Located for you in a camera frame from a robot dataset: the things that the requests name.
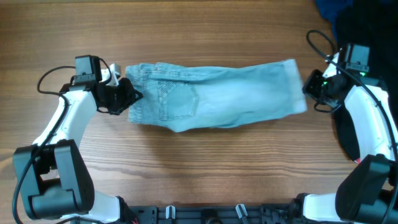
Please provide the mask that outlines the light blue denim shorts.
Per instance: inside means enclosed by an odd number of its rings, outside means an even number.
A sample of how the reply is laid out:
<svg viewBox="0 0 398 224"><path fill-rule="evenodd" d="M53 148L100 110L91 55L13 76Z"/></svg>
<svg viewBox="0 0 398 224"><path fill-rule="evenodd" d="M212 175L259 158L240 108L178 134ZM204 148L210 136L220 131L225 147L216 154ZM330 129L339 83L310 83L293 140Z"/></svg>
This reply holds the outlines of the light blue denim shorts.
<svg viewBox="0 0 398 224"><path fill-rule="evenodd" d="M129 109L130 122L176 133L235 128L307 110L294 59L243 68L141 63L126 67L126 77L143 94Z"/></svg>

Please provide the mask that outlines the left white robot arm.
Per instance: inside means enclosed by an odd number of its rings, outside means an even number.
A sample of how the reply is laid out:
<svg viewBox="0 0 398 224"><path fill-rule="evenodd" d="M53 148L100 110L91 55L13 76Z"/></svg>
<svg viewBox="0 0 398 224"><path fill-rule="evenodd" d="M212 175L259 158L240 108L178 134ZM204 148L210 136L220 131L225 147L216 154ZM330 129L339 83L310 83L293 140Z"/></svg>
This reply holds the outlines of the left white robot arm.
<svg viewBox="0 0 398 224"><path fill-rule="evenodd" d="M58 223L138 223L137 215L121 197L95 190L80 154L85 129L96 113L119 115L143 95L120 66L105 64L94 55L76 57L76 74L54 95L59 104L43 133L19 147L12 160L17 184L12 215L21 223L17 203L32 220Z"/></svg>

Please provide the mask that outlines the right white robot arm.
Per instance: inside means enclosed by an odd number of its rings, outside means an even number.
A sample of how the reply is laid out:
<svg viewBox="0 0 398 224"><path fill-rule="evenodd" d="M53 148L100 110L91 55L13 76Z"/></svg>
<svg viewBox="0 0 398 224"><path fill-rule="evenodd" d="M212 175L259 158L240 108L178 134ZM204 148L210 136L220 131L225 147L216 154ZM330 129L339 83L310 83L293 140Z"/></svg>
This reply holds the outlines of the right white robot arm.
<svg viewBox="0 0 398 224"><path fill-rule="evenodd" d="M328 68L314 70L303 92L331 113L345 109L354 126L358 165L336 191L337 219L397 223L397 128L382 80L369 76L369 53L348 44L325 56Z"/></svg>

